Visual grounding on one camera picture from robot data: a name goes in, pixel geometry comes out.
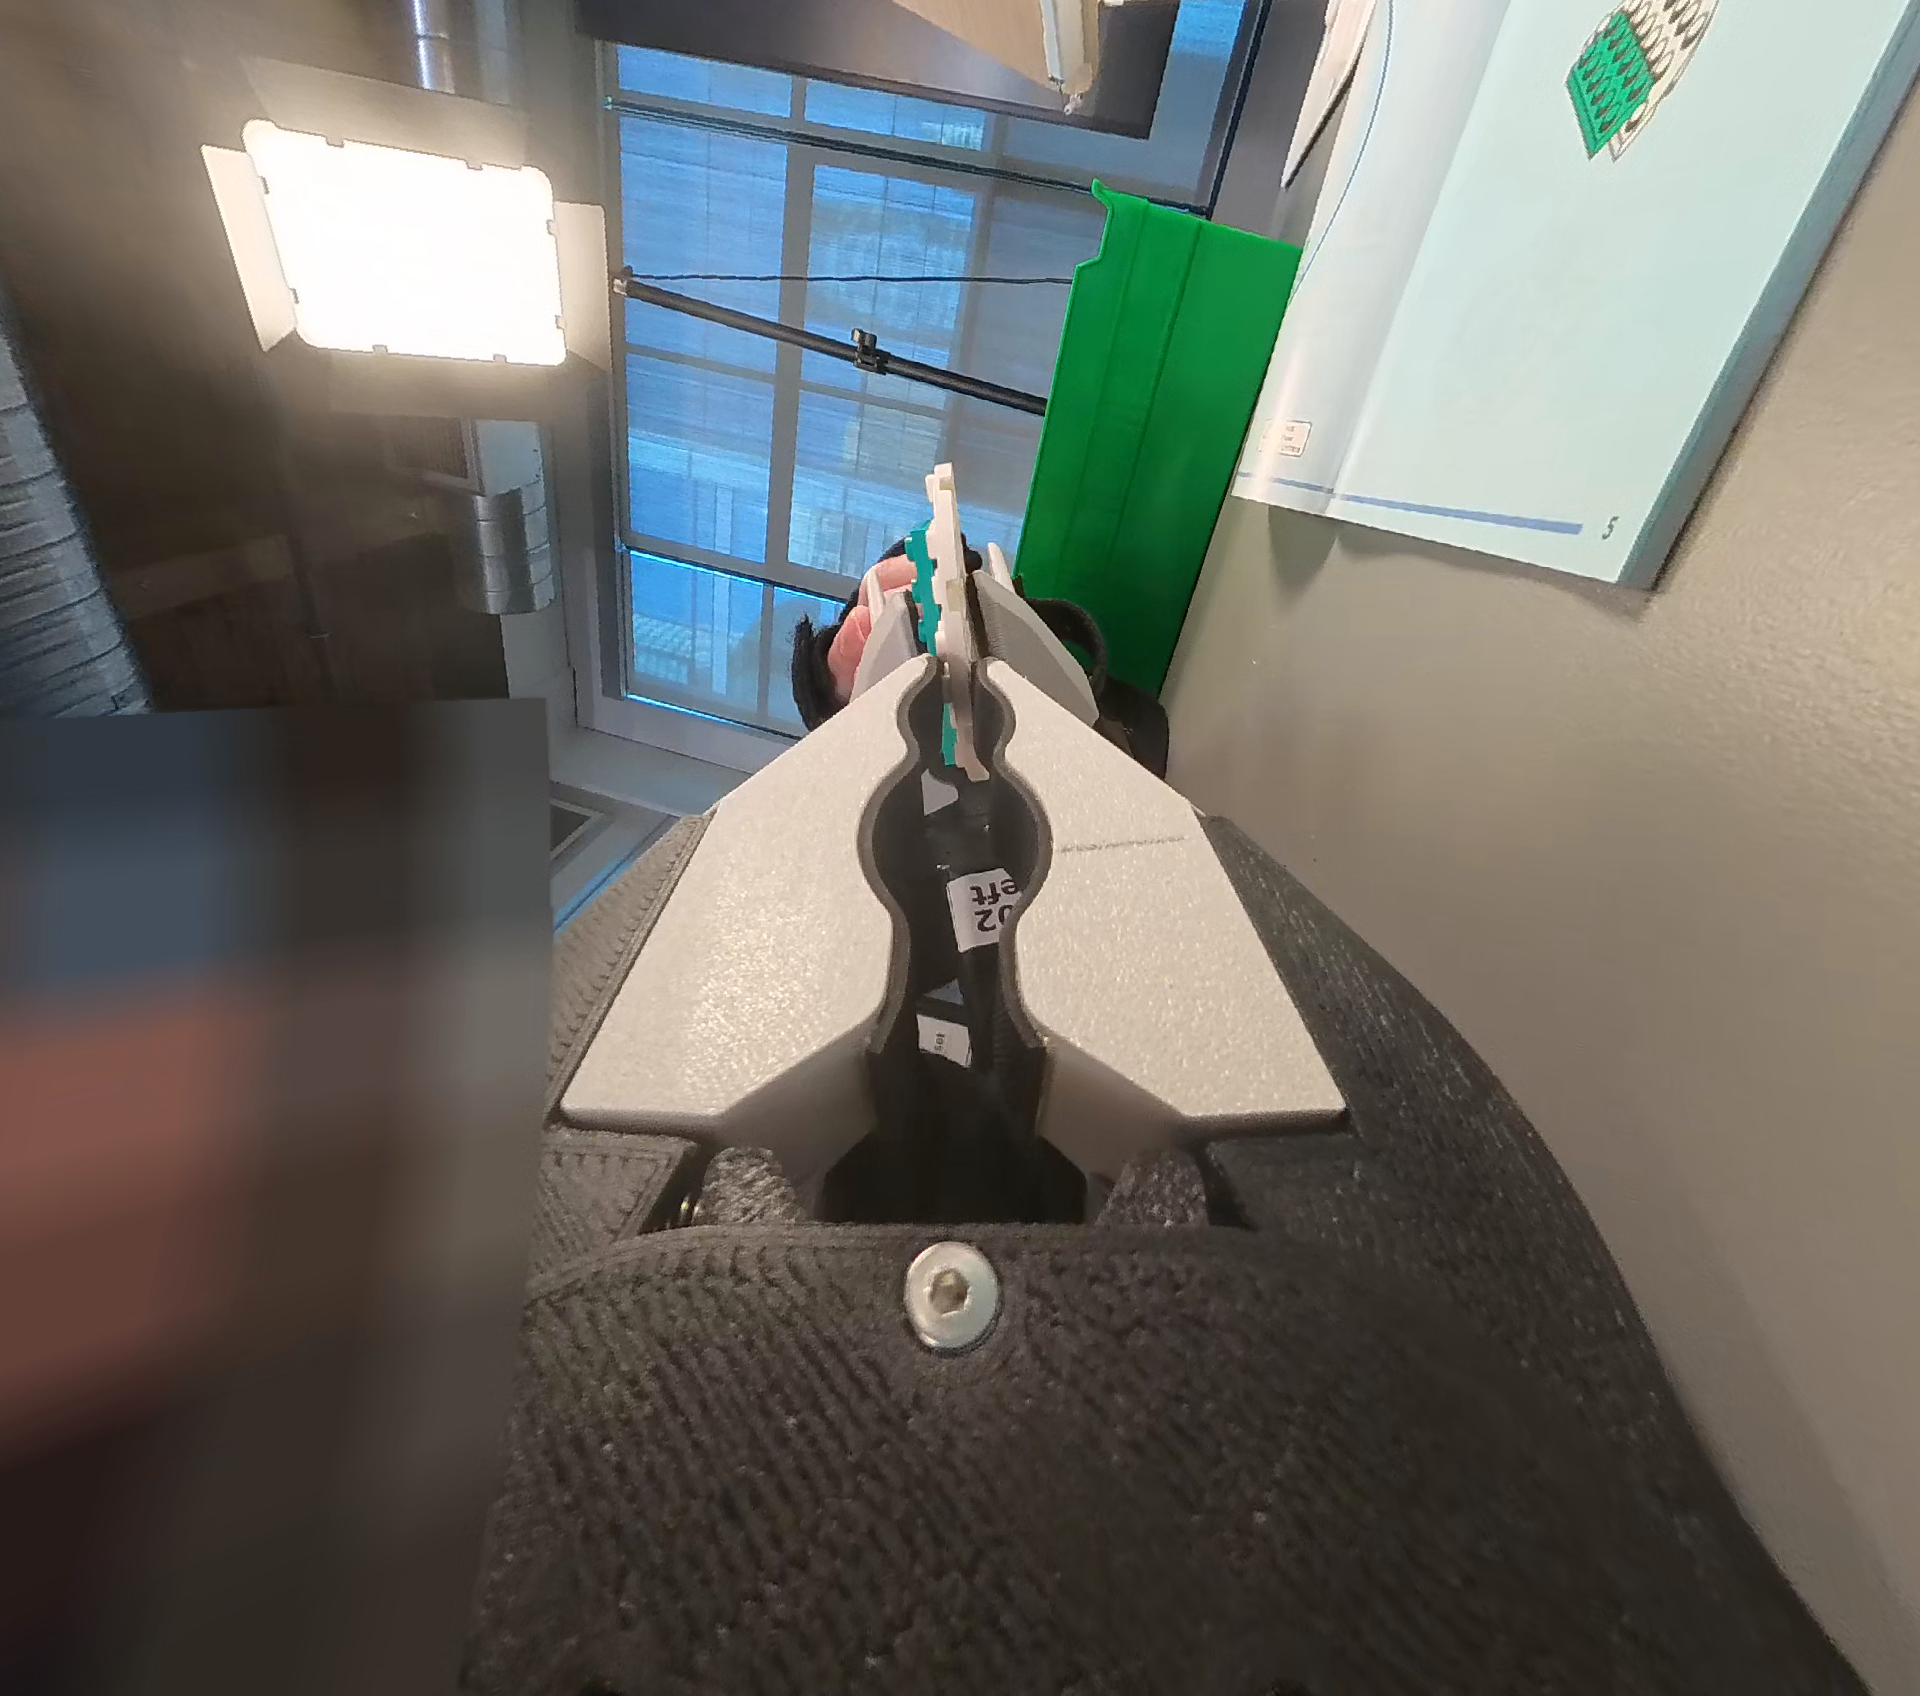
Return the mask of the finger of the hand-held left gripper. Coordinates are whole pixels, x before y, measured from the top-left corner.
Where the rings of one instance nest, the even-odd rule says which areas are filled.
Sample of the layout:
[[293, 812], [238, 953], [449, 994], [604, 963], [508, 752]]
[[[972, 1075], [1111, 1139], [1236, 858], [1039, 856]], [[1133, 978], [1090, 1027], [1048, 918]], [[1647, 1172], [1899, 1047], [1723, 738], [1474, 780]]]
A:
[[1008, 663], [1029, 684], [1083, 723], [1096, 723], [1096, 695], [1080, 657], [1044, 622], [1039, 608], [1016, 591], [1012, 564], [996, 541], [983, 550], [972, 575], [979, 628], [976, 655]]
[[914, 591], [883, 591], [870, 614], [870, 634], [858, 659], [858, 695], [927, 653]]

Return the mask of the studio light panel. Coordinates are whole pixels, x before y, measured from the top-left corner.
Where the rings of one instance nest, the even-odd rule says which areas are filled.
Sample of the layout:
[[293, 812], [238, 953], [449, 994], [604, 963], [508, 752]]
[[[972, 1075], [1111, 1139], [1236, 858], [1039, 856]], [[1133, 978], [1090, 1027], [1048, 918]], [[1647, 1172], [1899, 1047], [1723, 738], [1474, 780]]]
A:
[[259, 354], [350, 414], [557, 422], [613, 371], [606, 211], [535, 163], [517, 105], [245, 56], [202, 147]]

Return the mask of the green plastic bin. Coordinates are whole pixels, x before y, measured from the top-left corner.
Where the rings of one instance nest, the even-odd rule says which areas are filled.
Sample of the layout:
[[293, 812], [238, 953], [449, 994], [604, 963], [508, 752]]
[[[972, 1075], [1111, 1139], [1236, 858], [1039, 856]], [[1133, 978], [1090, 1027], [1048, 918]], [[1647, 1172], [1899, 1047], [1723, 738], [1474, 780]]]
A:
[[1085, 608], [1157, 695], [1234, 483], [1304, 250], [1092, 181], [1016, 575]]

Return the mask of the person's left hand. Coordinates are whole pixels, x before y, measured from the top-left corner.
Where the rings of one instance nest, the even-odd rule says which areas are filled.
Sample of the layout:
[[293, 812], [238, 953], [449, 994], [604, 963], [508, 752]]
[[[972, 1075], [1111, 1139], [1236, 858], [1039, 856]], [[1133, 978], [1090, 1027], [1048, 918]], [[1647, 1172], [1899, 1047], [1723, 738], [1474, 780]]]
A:
[[894, 593], [914, 590], [916, 564], [906, 552], [905, 537], [894, 541], [861, 578], [856, 595], [835, 628], [828, 644], [828, 679], [832, 699], [846, 705], [853, 699], [858, 668], [874, 634], [876, 614]]

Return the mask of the lego instruction booklet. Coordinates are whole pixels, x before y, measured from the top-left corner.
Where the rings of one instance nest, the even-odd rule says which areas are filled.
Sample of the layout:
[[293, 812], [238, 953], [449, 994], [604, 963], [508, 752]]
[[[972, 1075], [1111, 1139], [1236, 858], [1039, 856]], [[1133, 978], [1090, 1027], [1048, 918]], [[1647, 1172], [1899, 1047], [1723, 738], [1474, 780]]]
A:
[[1376, 0], [1234, 493], [1652, 588], [1917, 0]]

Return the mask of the white and teal lego assembly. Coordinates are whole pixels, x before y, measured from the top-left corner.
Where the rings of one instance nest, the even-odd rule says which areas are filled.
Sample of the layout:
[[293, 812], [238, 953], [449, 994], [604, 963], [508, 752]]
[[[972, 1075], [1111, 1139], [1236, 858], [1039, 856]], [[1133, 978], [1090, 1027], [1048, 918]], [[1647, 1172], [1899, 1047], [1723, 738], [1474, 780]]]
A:
[[910, 595], [922, 649], [935, 659], [943, 690], [943, 760], [971, 782], [988, 782], [976, 718], [979, 634], [972, 611], [972, 567], [958, 513], [951, 461], [925, 480], [928, 519], [906, 537]]

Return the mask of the black stand pole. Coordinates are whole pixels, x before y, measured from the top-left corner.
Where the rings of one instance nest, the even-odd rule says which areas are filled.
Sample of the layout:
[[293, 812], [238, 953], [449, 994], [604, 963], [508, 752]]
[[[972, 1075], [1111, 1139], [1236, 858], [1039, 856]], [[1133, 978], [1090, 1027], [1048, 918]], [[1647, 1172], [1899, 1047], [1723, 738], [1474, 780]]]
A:
[[641, 275], [633, 267], [619, 267], [611, 278], [615, 298], [644, 303], [683, 317], [699, 320], [738, 335], [776, 342], [804, 354], [848, 364], [870, 377], [894, 377], [920, 388], [935, 388], [995, 407], [1014, 410], [1033, 418], [1047, 414], [1047, 396], [1010, 384], [992, 381], [971, 371], [927, 364], [876, 340], [872, 329], [855, 328], [850, 340], [830, 338], [800, 324], [718, 306], [702, 298], [662, 286], [656, 278]]

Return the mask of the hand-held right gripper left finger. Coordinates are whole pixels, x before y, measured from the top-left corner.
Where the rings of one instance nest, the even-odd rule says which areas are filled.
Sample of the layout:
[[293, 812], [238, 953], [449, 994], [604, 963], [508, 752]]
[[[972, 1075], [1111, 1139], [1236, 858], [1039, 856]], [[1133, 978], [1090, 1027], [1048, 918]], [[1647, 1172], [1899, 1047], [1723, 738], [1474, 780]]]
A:
[[909, 922], [879, 835], [922, 771], [913, 655], [723, 795], [559, 1098], [590, 1129], [862, 1142], [906, 999]]

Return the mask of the large window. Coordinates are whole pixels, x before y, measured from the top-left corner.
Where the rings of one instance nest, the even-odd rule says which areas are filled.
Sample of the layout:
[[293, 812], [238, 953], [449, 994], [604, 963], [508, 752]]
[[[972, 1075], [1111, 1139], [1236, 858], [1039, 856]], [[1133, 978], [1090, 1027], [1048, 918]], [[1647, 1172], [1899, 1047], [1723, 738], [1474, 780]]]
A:
[[[616, 263], [664, 292], [1025, 396], [1051, 384], [1103, 184], [1213, 195], [1218, 81], [1167, 74], [1145, 135], [622, 45], [606, 95]], [[797, 628], [830, 625], [948, 461], [1012, 550], [1037, 411], [656, 302], [619, 314], [620, 690], [800, 729]]]

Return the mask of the grey ribbed duct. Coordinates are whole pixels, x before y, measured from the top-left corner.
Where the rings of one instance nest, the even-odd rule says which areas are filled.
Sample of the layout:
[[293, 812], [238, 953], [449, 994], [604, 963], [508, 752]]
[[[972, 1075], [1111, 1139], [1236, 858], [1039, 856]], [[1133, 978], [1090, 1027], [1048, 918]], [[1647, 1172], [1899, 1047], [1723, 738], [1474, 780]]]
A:
[[153, 697], [2, 315], [2, 713], [148, 713]]

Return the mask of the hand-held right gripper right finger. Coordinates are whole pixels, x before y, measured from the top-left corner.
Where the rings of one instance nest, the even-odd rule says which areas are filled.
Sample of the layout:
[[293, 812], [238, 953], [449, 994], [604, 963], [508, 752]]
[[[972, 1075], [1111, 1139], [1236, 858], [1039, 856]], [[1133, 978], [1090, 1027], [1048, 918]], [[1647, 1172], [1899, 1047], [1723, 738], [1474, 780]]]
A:
[[1037, 824], [1004, 949], [1044, 1142], [1329, 1128], [1346, 1100], [1197, 807], [1006, 659], [996, 763]]

